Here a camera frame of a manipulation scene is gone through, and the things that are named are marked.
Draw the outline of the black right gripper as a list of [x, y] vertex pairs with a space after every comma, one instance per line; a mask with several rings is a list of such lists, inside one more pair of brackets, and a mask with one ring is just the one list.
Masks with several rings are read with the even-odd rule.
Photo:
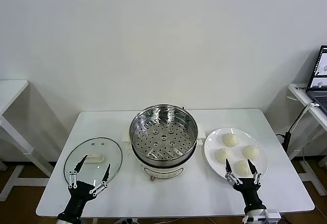
[[250, 159], [247, 160], [250, 172], [253, 178], [240, 178], [238, 179], [232, 173], [232, 169], [228, 159], [225, 160], [225, 178], [233, 186], [233, 188], [242, 194], [245, 208], [244, 212], [248, 213], [253, 210], [264, 210], [266, 206], [263, 205], [263, 202], [259, 198], [258, 190], [261, 187], [261, 173], [258, 173], [255, 165], [251, 162]]

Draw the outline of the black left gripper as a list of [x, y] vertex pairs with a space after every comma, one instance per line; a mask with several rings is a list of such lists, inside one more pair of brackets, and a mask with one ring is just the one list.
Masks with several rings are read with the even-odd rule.
[[88, 155], [85, 155], [74, 169], [69, 172], [68, 190], [71, 197], [64, 211], [57, 216], [57, 219], [81, 219], [86, 203], [95, 199], [97, 195], [108, 187], [111, 164], [108, 164], [101, 182], [96, 187], [77, 180], [77, 174], [80, 172], [87, 157]]

